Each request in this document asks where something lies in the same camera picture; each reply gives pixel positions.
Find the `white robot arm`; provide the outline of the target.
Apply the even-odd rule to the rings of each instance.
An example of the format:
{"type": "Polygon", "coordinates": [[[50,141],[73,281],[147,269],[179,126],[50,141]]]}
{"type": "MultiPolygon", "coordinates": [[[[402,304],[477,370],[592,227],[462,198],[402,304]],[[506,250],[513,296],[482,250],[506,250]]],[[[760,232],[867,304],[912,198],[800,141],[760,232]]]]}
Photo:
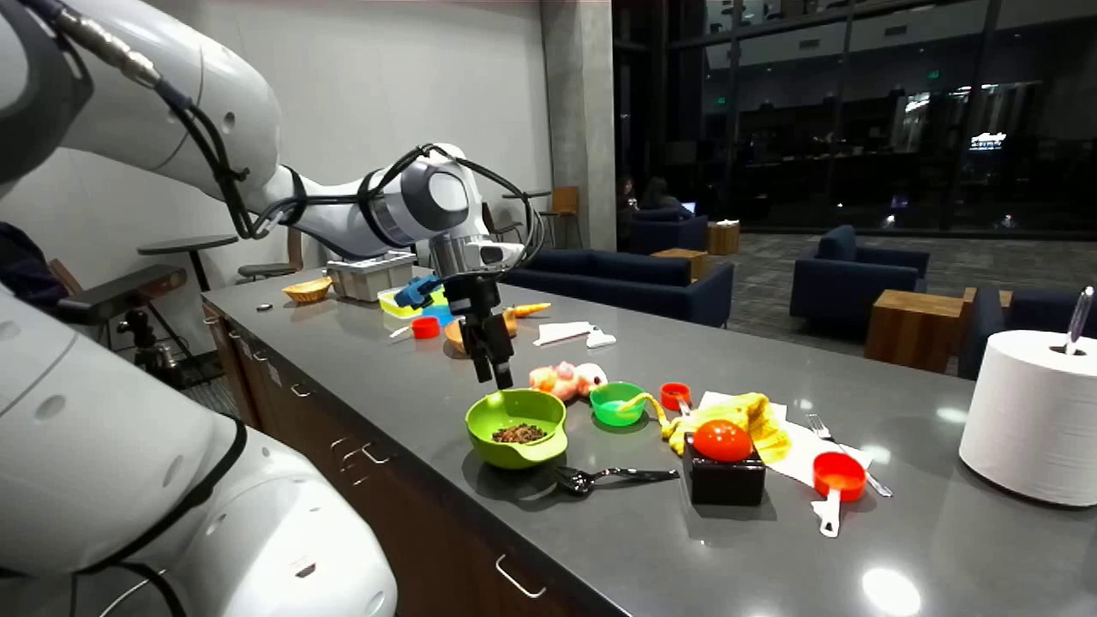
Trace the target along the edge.
{"type": "MultiPolygon", "coordinates": [[[[0,17],[5,182],[73,147],[219,198],[244,235],[291,227],[341,256],[425,243],[444,284],[526,252],[488,230],[488,172],[453,142],[341,186],[298,173],[268,80],[147,0],[0,0],[0,17]]],[[[3,572],[131,570],[174,617],[394,617],[377,533],[300,452],[18,296],[0,325],[3,572]]]]}

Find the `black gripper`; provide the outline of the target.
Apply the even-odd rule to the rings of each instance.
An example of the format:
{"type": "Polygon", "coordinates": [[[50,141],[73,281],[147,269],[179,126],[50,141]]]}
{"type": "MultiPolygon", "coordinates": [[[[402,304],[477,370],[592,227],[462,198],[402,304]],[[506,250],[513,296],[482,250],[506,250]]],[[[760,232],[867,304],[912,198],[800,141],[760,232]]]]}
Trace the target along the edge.
{"type": "Polygon", "coordinates": [[[465,356],[473,356],[477,379],[491,379],[492,354],[492,385],[513,386],[510,345],[504,344],[504,314],[496,310],[500,296],[491,273],[457,273],[444,281],[450,310],[459,322],[465,356]]]}

